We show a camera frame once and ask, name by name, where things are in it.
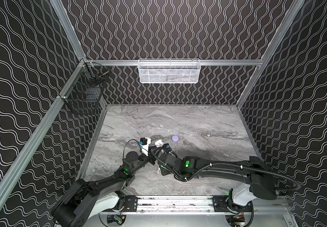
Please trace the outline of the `white earbud charging case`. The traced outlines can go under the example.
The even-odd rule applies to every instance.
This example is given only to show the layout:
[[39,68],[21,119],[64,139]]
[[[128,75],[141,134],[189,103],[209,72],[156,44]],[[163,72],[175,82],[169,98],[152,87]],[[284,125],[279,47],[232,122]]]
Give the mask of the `white earbud charging case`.
[[162,147],[163,145],[164,145],[164,143],[163,143],[162,140],[158,140],[158,141],[155,142],[155,146],[156,146],[157,148]]

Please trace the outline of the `purple earbud charging case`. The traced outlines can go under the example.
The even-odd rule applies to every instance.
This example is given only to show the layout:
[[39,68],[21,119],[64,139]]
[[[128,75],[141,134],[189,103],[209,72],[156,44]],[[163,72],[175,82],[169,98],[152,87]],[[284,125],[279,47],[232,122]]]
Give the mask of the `purple earbud charging case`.
[[173,135],[172,136],[172,141],[173,142],[178,142],[179,141],[179,136],[178,135]]

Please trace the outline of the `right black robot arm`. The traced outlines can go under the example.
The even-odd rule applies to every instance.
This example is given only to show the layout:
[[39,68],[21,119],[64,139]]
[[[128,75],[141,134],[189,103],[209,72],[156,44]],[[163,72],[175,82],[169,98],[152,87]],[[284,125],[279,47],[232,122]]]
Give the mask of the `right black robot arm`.
[[225,200],[226,208],[233,214],[241,212],[252,200],[277,199],[274,177],[266,172],[268,169],[257,157],[250,156],[248,161],[224,162],[194,156],[180,159],[168,151],[158,151],[154,157],[162,175],[172,174],[181,182],[206,177],[240,182],[239,186],[229,190]]

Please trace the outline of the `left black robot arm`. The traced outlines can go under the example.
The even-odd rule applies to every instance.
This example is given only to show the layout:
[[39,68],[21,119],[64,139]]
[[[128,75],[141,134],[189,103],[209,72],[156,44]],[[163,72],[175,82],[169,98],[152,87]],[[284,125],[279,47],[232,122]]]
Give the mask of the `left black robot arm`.
[[151,151],[136,155],[136,159],[128,154],[113,175],[97,181],[76,180],[51,210],[54,222],[62,227],[82,227],[100,197],[129,186],[138,170],[148,163],[154,165],[156,160],[156,154]]

